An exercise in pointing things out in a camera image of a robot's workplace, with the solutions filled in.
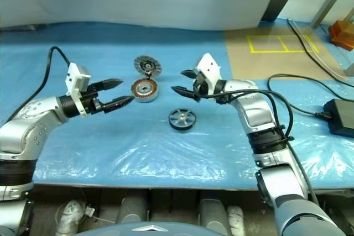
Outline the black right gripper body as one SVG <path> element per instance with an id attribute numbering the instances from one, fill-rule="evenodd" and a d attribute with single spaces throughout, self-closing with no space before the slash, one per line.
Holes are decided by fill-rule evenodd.
<path id="1" fill-rule="evenodd" d="M 211 99 L 211 95 L 209 94 L 209 85 L 204 74 L 201 72 L 198 74 L 194 73 L 193 79 L 193 100 L 200 101 L 202 98 Z"/>

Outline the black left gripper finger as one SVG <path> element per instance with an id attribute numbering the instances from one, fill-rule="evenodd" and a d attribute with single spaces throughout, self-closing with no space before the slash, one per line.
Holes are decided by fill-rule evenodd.
<path id="1" fill-rule="evenodd" d="M 133 96 L 121 96 L 103 105 L 103 112 L 109 113 L 120 109 L 133 101 Z"/>
<path id="2" fill-rule="evenodd" d="M 109 78 L 95 83 L 96 91 L 110 90 L 123 83 L 123 80 L 118 78 Z"/>

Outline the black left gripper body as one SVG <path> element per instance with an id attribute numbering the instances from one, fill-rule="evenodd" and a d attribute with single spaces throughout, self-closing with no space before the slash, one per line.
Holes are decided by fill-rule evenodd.
<path id="1" fill-rule="evenodd" d="M 88 85 L 87 90 L 81 92 L 80 101 L 87 114 L 95 114 L 103 111 L 103 103 L 98 99 L 98 92 L 105 90 L 103 82 Z"/>

